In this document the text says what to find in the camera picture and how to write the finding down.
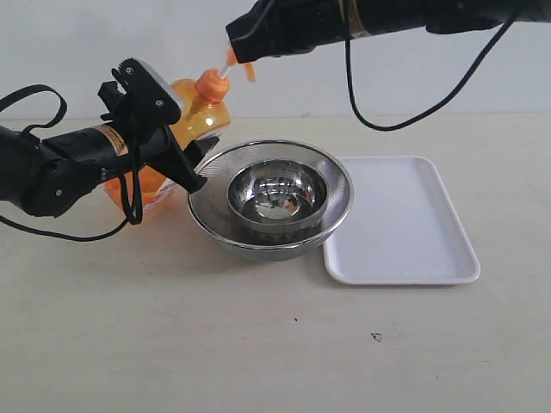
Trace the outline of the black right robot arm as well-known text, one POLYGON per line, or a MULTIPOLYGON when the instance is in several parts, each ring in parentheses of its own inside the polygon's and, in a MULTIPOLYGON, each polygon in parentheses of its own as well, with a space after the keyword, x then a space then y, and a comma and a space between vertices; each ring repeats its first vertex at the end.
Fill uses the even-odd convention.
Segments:
POLYGON ((550 21, 548 1, 256 1, 226 25, 240 63, 311 52, 318 46, 425 28, 458 34, 512 19, 550 21))

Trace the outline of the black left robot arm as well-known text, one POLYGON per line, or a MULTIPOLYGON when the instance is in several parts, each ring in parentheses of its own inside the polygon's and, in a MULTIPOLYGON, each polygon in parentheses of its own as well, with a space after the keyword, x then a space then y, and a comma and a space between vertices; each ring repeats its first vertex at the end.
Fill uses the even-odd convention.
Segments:
POLYGON ((112 71, 98 95, 102 123, 47 139, 34 124, 1 129, 1 199, 35 217, 67 212, 99 185, 121 182, 123 209, 136 221, 144 212, 139 171, 145 166, 194 193, 207 179, 195 168, 219 137, 180 144, 171 130, 183 100, 146 62, 130 58, 112 71))

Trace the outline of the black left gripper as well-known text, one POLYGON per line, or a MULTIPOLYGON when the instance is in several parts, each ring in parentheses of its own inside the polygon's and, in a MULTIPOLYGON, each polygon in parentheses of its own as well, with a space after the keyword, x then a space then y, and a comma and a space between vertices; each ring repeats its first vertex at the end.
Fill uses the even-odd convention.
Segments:
POLYGON ((104 124, 121 135, 128 150, 139 151, 140 169, 151 167, 188 193, 200 190, 207 178, 195 168, 220 137, 192 139, 183 149, 168 127, 182 114, 182 100, 172 87, 140 59, 123 60, 111 74, 114 79, 98 91, 107 109, 104 124))

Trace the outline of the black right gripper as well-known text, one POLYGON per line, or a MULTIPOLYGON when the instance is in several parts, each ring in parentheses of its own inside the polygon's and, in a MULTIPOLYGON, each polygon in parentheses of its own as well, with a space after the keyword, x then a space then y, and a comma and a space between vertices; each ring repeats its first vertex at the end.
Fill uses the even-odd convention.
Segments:
POLYGON ((226 33, 240 64, 305 54, 349 37, 339 1, 257 1, 226 33))

